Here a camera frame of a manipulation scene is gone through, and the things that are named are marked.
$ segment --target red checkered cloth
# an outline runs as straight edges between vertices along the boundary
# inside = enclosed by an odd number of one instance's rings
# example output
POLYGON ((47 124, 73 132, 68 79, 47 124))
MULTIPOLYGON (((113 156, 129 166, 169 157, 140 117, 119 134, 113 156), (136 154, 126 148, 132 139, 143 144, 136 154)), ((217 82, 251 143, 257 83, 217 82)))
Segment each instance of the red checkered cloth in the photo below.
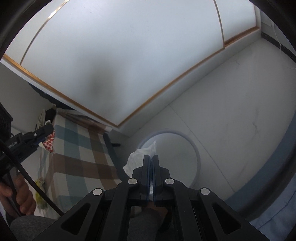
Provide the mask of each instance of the red checkered cloth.
POLYGON ((54 135, 55 131, 51 133, 47 138, 46 141, 43 142, 43 146, 46 150, 48 150, 50 153, 53 153, 53 143, 54 143, 54 135))

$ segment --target gold trim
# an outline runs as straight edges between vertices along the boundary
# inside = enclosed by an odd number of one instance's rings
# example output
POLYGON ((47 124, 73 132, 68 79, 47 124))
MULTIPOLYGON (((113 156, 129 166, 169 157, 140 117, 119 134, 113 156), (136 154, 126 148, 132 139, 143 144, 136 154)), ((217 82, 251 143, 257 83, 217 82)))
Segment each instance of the gold trim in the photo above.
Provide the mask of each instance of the gold trim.
POLYGON ((53 11, 49 17, 46 19, 46 21, 44 22, 44 24, 42 24, 42 26, 40 27, 40 29, 37 31, 37 33, 35 34, 35 36, 33 37, 33 39, 31 40, 29 46, 27 47, 21 61, 20 61, 20 65, 22 65, 22 62, 24 61, 24 58, 29 50, 29 48, 31 47, 32 43, 34 42, 35 38, 38 36, 38 34, 41 32, 41 30, 44 28, 44 26, 48 23, 48 21, 57 13, 57 11, 59 11, 67 2, 69 2, 70 0, 65 0, 60 6, 58 6, 57 9, 55 9, 55 11, 53 11))
POLYGON ((221 34, 222 34, 223 47, 225 48, 225 41, 224 41, 224 33, 223 33, 223 27, 222 27, 221 16, 220 16, 220 13, 219 13, 219 9, 218 9, 218 5, 217 5, 217 3, 216 3, 216 0, 213 0, 213 1, 214 1, 215 7, 216 7, 216 10, 217 10, 217 14, 218 14, 218 18, 219 18, 219 22, 220 22, 220 28, 221 28, 221 34))
POLYGON ((18 70, 20 70, 22 73, 24 73, 25 75, 27 75, 28 77, 32 78, 36 83, 40 84, 41 86, 43 86, 44 88, 46 88, 47 90, 51 91, 52 93, 56 94, 57 96, 63 98, 64 100, 68 101, 69 103, 77 106, 78 108, 86 111, 87 113, 99 118, 100 120, 108 123, 109 125, 112 125, 116 128, 119 128, 118 125, 106 120, 105 118, 99 116, 98 114, 96 114, 95 112, 87 109, 86 107, 84 107, 83 105, 77 103, 76 101, 72 100, 71 98, 69 98, 68 96, 64 95, 63 93, 59 92, 58 90, 56 90, 55 88, 51 87, 50 85, 46 84, 43 80, 39 79, 37 76, 35 76, 34 74, 32 74, 31 72, 29 72, 28 70, 26 70, 24 67, 22 67, 20 64, 18 64, 17 62, 15 62, 12 58, 10 58, 7 54, 3 55, 3 59, 5 59, 6 61, 8 61, 9 63, 11 63, 14 67, 16 67, 18 70))
POLYGON ((250 28, 250 29, 248 29, 248 30, 246 30, 246 31, 243 31, 242 33, 240 33, 240 34, 238 34, 238 35, 236 35, 236 36, 234 36, 234 37, 232 37, 232 38, 226 40, 226 41, 224 42, 225 47, 229 46, 230 44, 233 44, 233 43, 236 42, 237 40, 239 40, 239 39, 241 39, 241 38, 243 38, 243 37, 249 35, 250 33, 257 31, 258 29, 260 29, 260 28, 257 27, 257 26, 252 27, 252 28, 250 28))
POLYGON ((166 91, 168 88, 170 88, 173 84, 175 84, 181 78, 185 77, 191 71, 193 71, 194 69, 196 69, 198 66, 200 66, 204 62, 208 61, 210 58, 212 58, 213 56, 215 56, 216 54, 220 53, 223 50, 224 50, 224 48, 218 50, 217 52, 211 54, 210 56, 208 56, 204 60, 198 62, 196 65, 192 66, 190 69, 188 69, 187 71, 185 71, 183 74, 179 75, 172 82, 168 83, 165 87, 163 87, 161 90, 159 90, 158 92, 156 92, 156 94, 154 94, 153 96, 151 96, 142 105, 140 105, 133 113, 131 113, 127 118, 125 118, 118 126, 122 126, 125 122, 127 122, 130 118, 132 118, 133 115, 135 115, 138 111, 140 111, 141 109, 143 109, 147 104, 149 104, 152 100, 154 100, 158 95, 160 95, 161 93, 163 93, 164 91, 166 91))

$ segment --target checkered tablecloth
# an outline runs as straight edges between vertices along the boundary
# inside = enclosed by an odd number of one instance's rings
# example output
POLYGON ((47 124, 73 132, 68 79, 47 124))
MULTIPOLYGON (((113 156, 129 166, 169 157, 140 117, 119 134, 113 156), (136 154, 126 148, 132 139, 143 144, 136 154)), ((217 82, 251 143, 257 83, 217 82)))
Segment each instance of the checkered tablecloth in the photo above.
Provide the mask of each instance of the checkered tablecloth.
MULTIPOLYGON (((56 115, 54 151, 42 149, 38 168, 46 194, 64 212, 91 190, 112 189, 121 182, 103 139, 104 130, 95 131, 91 125, 83 127, 73 121, 56 115)), ((44 215, 58 218, 51 208, 44 215)))

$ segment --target round screw head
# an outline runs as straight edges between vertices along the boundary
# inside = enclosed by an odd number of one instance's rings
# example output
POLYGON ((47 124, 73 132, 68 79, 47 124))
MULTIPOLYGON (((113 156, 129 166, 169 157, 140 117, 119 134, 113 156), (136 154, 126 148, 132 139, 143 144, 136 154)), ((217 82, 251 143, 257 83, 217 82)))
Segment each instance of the round screw head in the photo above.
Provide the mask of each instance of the round screw head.
POLYGON ((93 190, 93 195, 95 196, 99 196, 102 194, 102 189, 101 188, 96 188, 95 190, 93 190))
POLYGON ((209 195, 209 194, 210 194, 210 191, 209 191, 209 189, 207 189, 207 188, 203 188, 202 190, 200 190, 200 193, 201 193, 202 195, 209 195))
POLYGON ((135 179, 135 178, 131 178, 131 179, 128 181, 129 184, 136 184, 137 182, 138 182, 138 180, 135 179))
POLYGON ((171 184, 174 184, 174 179, 171 179, 171 178, 168 178, 168 179, 166 179, 166 181, 165 181, 165 183, 166 184, 169 184, 169 185, 171 185, 171 184))

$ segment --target round trash bin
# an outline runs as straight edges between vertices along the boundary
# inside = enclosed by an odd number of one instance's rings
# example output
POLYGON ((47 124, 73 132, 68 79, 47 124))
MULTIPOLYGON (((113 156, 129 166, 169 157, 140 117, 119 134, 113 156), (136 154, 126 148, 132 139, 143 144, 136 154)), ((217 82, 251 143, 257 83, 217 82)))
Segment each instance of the round trash bin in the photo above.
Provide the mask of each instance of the round trash bin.
POLYGON ((192 188, 200 174, 200 155, 194 142, 179 131, 164 129, 152 133, 138 146, 148 148, 156 141, 159 165, 170 171, 170 176, 192 188))

